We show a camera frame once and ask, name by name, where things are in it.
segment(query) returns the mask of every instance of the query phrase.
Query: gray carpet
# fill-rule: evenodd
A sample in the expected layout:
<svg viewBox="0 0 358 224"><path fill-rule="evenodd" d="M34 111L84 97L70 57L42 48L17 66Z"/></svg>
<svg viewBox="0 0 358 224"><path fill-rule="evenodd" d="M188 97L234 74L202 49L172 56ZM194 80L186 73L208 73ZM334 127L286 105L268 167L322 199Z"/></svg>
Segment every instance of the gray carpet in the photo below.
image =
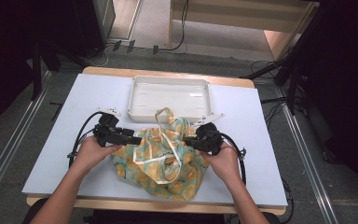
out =
<svg viewBox="0 0 358 224"><path fill-rule="evenodd" d="M190 54L159 53L153 55L150 50L135 50L127 54L125 48L108 52L109 62L106 67L159 70L182 73L208 74L222 77L237 77L251 73L253 62L232 58L217 58ZM103 55L96 56L94 63L104 63ZM254 65L254 70L265 66ZM62 60L62 69L53 73L47 95L40 106L33 123L22 139L20 147L0 182L0 223L21 223L28 211L25 195L21 193L24 180L30 174L40 150L47 140L54 125L53 118L57 106L50 102L64 103L76 75L81 69ZM270 81L259 79L255 82L261 99L276 98L276 87ZM0 118L0 153L11 133L14 131L21 115L30 103L32 87L26 89L16 102ZM263 105L265 115L275 104ZM358 181L357 176L345 165L329 164L324 161L320 143L309 121L300 113L296 115L300 127L309 145L311 155L318 168L321 179L332 199L340 223L358 223ZM280 113L271 122L269 133L275 150L277 162L282 175L293 192L295 212L290 223L324 223L315 194L299 157L296 143L289 129L285 115ZM75 209L71 223L82 223L81 218L91 214L89 209Z"/></svg>

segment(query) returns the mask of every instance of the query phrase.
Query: tray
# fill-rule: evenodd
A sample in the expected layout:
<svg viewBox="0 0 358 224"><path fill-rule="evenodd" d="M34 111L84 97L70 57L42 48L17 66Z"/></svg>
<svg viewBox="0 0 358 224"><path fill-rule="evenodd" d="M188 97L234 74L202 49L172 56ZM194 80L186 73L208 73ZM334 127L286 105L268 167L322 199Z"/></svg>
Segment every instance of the tray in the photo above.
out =
<svg viewBox="0 0 358 224"><path fill-rule="evenodd" d="M128 114L138 122L156 122L156 111L168 107L176 117L197 122L212 115L209 83L204 79L176 77L135 77ZM164 114L158 121L166 122Z"/></svg>

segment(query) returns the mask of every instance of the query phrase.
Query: patterned fabric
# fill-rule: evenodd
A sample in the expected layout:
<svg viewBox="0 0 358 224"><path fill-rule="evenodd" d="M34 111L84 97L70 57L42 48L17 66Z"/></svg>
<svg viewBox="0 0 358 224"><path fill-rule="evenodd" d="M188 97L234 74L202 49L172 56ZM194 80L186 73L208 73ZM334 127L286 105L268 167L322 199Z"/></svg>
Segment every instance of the patterned fabric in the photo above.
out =
<svg viewBox="0 0 358 224"><path fill-rule="evenodd" d="M193 147L183 142L186 136L195 135L186 119L176 118L169 108L156 113L167 114L171 130L143 129L139 146L127 145L113 153L117 174L132 184L144 188L151 195L172 199L190 200L196 196L208 163Z"/></svg>

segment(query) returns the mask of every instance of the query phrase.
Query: person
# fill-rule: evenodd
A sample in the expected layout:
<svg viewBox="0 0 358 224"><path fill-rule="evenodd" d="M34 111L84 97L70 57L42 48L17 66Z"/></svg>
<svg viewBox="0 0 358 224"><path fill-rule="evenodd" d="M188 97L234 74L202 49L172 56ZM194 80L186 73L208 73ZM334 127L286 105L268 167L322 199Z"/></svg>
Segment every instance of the person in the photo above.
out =
<svg viewBox="0 0 358 224"><path fill-rule="evenodd" d="M87 137L80 146L76 159L69 168L59 186L51 196L25 219L30 223L69 223L77 192L83 178L107 155L119 150L121 146L100 147L94 136ZM237 152L224 142L220 152L212 156L201 152L201 156L211 164L214 172L223 180L232 195L241 223L269 223L260 212L238 169Z"/></svg>

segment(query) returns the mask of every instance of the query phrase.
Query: floor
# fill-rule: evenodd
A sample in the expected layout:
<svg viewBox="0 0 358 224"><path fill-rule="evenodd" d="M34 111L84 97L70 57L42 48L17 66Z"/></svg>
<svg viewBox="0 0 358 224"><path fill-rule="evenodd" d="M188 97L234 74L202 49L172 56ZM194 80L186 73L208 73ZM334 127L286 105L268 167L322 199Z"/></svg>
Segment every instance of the floor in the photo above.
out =
<svg viewBox="0 0 358 224"><path fill-rule="evenodd" d="M144 0L142 2L130 38L136 40L135 46L152 48L154 45L162 47L167 44L164 42L166 36L158 35L165 34L162 28L150 29L147 26L148 23L157 26L155 22L148 21L153 19L148 9L153 8L152 12L158 14L155 11L156 7L152 7L152 4L158 4L164 8L166 2L169 1ZM176 23L175 27L173 39L176 41L174 43L177 43L181 34L180 22ZM96 64L107 62L107 67L237 77L251 74L252 70L259 70L267 64L254 62L272 60L262 32L233 27L223 28L187 22L187 50L185 46L182 51L178 50L179 52L186 50L186 53L160 52L153 55L149 49L138 49L133 53L127 53L126 48L120 48L115 52L107 52L107 58L101 54L92 61ZM211 38L211 35L205 35L207 31L208 34L212 32L216 39ZM227 31L239 32L239 34L245 32L246 35L232 34L226 37ZM235 39L238 36L246 36L246 38ZM61 71L48 73L48 78L44 82L45 95L43 99L40 99L39 105L35 106L37 111L32 115L26 132L19 139L20 142L13 147L12 154L6 153L7 143L16 132L22 115L30 106L29 96L32 86L24 90L0 117L0 158L2 155L8 155L7 158L11 160L0 176L0 223L19 223L27 212L26 196L21 194L21 190L54 125L53 117L58 107L51 103L64 103L76 75L80 72L81 68L77 65L62 59ZM263 77L255 80L260 99L276 98L285 93L285 87L277 88L270 80L269 74ZM275 104L263 105L265 116L269 114L273 106ZM357 176L344 164L330 164L324 161L322 146L308 119L302 113L291 116L283 108L281 113L273 117L268 131L281 176L288 182L295 202L294 215L290 223L358 223ZM312 184L315 179L319 179L322 185ZM321 187L324 190L322 195L327 197L327 202L330 204L321 204L321 201L317 200L317 197L321 195L318 191ZM327 214L326 217L324 207L329 205L332 207L333 214ZM289 207L280 220L287 219L290 210ZM87 209L75 209L71 223L81 223L81 218L91 213L92 211Z"/></svg>

